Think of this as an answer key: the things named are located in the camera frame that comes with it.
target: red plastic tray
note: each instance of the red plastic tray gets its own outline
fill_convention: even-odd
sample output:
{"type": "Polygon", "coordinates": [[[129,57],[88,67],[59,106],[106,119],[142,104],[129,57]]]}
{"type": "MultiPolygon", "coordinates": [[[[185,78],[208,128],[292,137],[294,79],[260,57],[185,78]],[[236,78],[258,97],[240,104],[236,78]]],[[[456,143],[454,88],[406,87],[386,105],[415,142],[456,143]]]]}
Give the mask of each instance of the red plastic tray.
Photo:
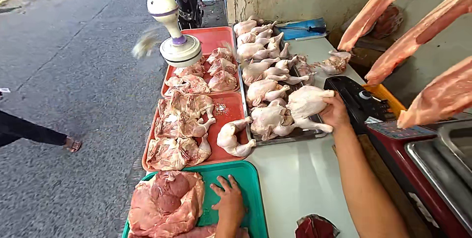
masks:
{"type": "MultiPolygon", "coordinates": [[[[241,94],[239,92],[228,92],[228,93],[218,93],[210,96],[213,99],[213,103],[215,105],[215,109],[213,110],[213,115],[216,119],[216,122],[209,127],[208,130],[208,143],[211,146],[211,155],[204,160],[199,165],[205,164],[213,164],[213,163],[225,163],[230,161],[239,161],[243,160],[245,157],[237,157],[227,153],[224,149],[220,148],[216,144],[216,139],[218,137],[218,133],[221,130],[221,127],[228,122],[244,119],[244,111],[243,111],[243,102],[241,100],[241,94]]],[[[155,170],[147,169],[145,166],[145,162],[147,159],[147,150],[149,147],[149,141],[151,139],[155,139],[154,137],[154,128],[156,126],[156,119],[159,117],[159,112],[156,108],[156,113],[154,115],[154,120],[152,121],[152,125],[150,127],[149,137],[146,143],[145,152],[143,154],[142,165],[143,168],[148,172],[154,172],[155,170]]],[[[205,122],[208,120],[207,115],[203,116],[205,122]]],[[[240,144],[246,144],[249,142],[247,139],[246,131],[243,130],[236,134],[238,138],[238,142],[240,144]]],[[[194,138],[199,145],[202,141],[201,138],[194,138]]]]}
{"type": "MultiPolygon", "coordinates": [[[[204,54],[205,59],[207,59],[209,57],[209,55],[210,54],[204,54]]],[[[233,64],[235,64],[236,66],[239,65],[236,60],[233,60],[233,64]]],[[[210,79],[213,78],[212,76],[209,75],[209,73],[206,72],[206,71],[208,71],[210,66],[211,65],[208,62],[204,62],[204,67],[205,67],[204,80],[206,81],[206,83],[209,83],[210,79]]],[[[176,69],[176,67],[174,67],[174,66],[167,66],[166,77],[165,77],[164,80],[168,80],[169,78],[171,78],[173,76],[176,76],[176,74],[174,73],[175,69],[176,69]]],[[[213,94],[216,94],[216,93],[229,93],[229,92],[235,92],[236,90],[239,90],[239,75],[237,73],[237,70],[236,70],[236,73],[233,74],[233,76],[236,78],[236,88],[234,90],[226,90],[226,91],[220,91],[220,92],[210,92],[207,95],[212,96],[213,94]]],[[[161,95],[163,97],[170,98],[170,96],[165,96],[164,95],[168,89],[169,89],[169,86],[162,83],[161,95]]]]}

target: white counter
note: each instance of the white counter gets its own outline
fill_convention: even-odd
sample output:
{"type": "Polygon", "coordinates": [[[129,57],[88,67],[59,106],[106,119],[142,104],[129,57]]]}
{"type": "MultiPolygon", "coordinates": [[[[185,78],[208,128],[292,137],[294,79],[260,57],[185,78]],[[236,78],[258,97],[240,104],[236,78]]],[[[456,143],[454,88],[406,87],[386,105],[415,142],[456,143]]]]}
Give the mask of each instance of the white counter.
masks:
{"type": "MultiPolygon", "coordinates": [[[[307,56],[309,64],[329,57],[334,49],[325,39],[290,40],[289,52],[307,56]]],[[[348,66],[343,74],[364,84],[348,66]]],[[[315,75],[322,88],[326,74],[315,75]]],[[[270,238],[295,237],[296,221],[309,214],[330,220],[341,230],[339,238],[359,237],[341,188],[339,165],[332,150],[332,135],[300,142],[258,146],[246,158],[259,173],[270,238]]]]}

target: asphalt road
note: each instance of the asphalt road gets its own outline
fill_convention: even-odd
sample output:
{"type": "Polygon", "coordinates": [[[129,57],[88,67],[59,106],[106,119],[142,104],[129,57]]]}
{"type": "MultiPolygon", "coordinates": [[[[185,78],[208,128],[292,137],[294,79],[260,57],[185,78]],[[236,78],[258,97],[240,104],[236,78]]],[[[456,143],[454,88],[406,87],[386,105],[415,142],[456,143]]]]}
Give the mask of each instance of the asphalt road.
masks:
{"type": "MultiPolygon", "coordinates": [[[[135,60],[146,0],[11,0],[0,14],[0,109],[83,141],[0,148],[0,237],[117,237],[167,65],[135,60]]],[[[162,39],[168,37],[163,26],[162,39]]]]}

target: yellow crate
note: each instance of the yellow crate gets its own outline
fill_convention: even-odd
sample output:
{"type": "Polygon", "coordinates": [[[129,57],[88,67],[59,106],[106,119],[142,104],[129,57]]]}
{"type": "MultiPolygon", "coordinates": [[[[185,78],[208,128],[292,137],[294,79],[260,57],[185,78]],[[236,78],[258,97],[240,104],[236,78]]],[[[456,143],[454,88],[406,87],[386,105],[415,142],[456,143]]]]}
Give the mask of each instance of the yellow crate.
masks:
{"type": "Polygon", "coordinates": [[[395,96],[393,96],[392,93],[390,93],[386,87],[382,84],[379,84],[377,86],[367,86],[367,85],[362,85],[365,90],[368,92],[372,93],[373,96],[376,98],[382,99],[382,100],[388,100],[388,105],[392,109],[393,113],[395,116],[398,117],[400,116],[400,111],[405,110],[406,108],[403,106],[403,104],[398,101],[395,96]]]}

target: hand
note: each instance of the hand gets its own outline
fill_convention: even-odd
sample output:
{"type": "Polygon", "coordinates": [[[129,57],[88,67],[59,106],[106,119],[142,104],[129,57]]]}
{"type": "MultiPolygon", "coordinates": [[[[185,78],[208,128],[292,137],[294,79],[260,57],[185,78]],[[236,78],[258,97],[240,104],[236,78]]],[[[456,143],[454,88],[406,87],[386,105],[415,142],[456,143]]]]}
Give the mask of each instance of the hand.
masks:
{"type": "Polygon", "coordinates": [[[243,196],[233,175],[229,175],[228,179],[231,186],[222,176],[217,177],[224,191],[216,184],[210,185],[210,188],[221,198],[211,208],[218,210],[218,217],[220,218],[218,226],[221,226],[223,229],[233,229],[236,231],[241,225],[245,213],[243,196]]]}
{"type": "Polygon", "coordinates": [[[333,126],[336,129],[339,126],[350,125],[349,115],[347,114],[346,106],[343,99],[336,91],[334,97],[323,98],[328,106],[320,113],[325,124],[333,126]]]}

